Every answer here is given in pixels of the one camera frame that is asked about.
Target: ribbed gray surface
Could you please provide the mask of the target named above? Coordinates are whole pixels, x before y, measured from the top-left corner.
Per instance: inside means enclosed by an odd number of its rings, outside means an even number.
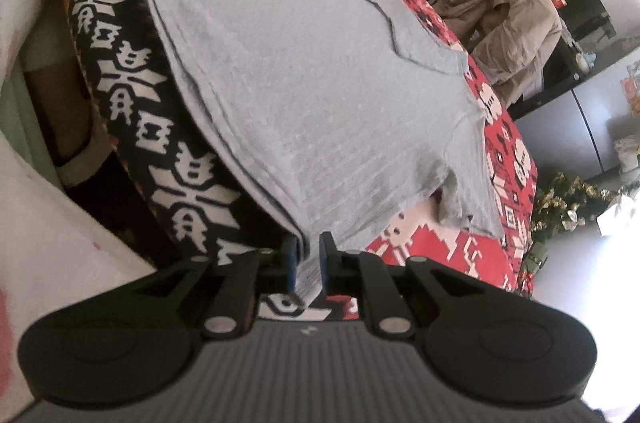
[[[257,321],[234,342],[206,345],[182,379],[142,403],[78,411],[42,402],[18,423],[573,423],[604,420],[579,401],[492,408],[452,391],[417,351],[362,322]]]

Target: beige jacket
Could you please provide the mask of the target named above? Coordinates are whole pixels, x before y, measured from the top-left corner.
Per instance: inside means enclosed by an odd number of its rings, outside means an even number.
[[[476,29],[485,35],[471,54],[506,106],[540,75],[562,32],[551,0],[440,0],[434,8],[463,44]]]

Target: silver bolt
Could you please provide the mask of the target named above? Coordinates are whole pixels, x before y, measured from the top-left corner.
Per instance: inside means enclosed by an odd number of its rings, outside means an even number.
[[[210,333],[230,333],[237,325],[236,321],[229,317],[213,317],[204,322],[204,328]]]
[[[411,329],[411,322],[405,318],[389,317],[381,320],[378,327],[390,335],[401,335]]]

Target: tablecloth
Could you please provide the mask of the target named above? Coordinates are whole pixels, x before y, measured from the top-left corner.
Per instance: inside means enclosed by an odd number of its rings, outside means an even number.
[[[458,42],[425,0],[404,2],[441,40]],[[81,69],[116,153],[180,252],[217,252],[219,262],[228,263],[232,254],[277,247],[282,231],[218,161],[182,104],[146,0],[65,3]],[[536,167],[471,59],[465,78],[486,113],[487,170],[505,238],[440,226],[432,197],[399,212],[367,250],[398,265],[410,255],[424,255],[512,291],[527,240]],[[322,294],[306,310],[275,295],[260,311],[294,319],[357,316],[352,299]]]

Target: table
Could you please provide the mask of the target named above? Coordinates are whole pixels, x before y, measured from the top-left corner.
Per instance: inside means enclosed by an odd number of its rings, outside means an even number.
[[[404,0],[425,27],[458,43],[425,0]],[[185,256],[217,253],[220,263],[255,247],[278,247],[283,233],[220,163],[195,128],[171,79],[146,0],[65,0],[92,98],[129,176]],[[424,255],[468,275],[516,288],[526,244],[536,167],[520,134],[470,59],[466,81],[486,111],[485,148],[505,238],[474,237],[435,221],[435,199],[400,212],[367,247],[386,263]],[[272,295],[272,317],[353,318],[353,299],[319,295],[305,310]]]

